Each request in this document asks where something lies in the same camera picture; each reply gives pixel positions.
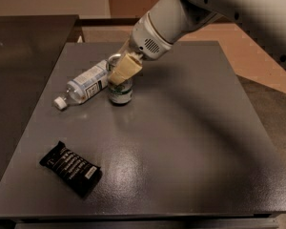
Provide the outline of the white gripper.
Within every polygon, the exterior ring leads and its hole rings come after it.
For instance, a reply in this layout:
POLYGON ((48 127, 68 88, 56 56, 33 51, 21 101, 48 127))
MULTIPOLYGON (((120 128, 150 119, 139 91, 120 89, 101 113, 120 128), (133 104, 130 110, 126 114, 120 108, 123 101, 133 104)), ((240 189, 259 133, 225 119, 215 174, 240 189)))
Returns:
POLYGON ((118 86, 142 70, 142 55, 129 53, 130 48, 134 52, 141 52, 145 60, 157 60, 172 47, 173 45, 163 39, 153 26, 150 13, 145 13, 134 25, 130 40, 127 40, 117 52, 120 57, 108 80, 118 86))

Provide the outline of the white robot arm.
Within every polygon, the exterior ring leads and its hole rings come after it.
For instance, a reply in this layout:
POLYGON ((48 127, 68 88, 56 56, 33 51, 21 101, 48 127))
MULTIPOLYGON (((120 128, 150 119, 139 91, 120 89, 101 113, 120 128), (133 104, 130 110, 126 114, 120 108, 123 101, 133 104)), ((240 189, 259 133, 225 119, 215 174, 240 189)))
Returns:
POLYGON ((286 0, 159 0, 136 22, 109 81, 120 85, 185 34, 224 16, 236 23, 286 71, 286 0))

